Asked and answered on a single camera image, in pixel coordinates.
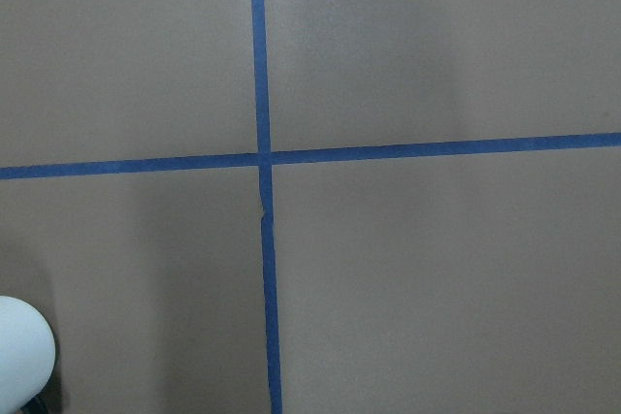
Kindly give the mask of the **white mug on tree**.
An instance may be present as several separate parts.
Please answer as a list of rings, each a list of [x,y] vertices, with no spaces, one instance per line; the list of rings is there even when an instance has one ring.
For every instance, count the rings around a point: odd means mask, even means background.
[[[48,321],[32,305],[1,298],[1,411],[47,413],[41,392],[56,361]]]

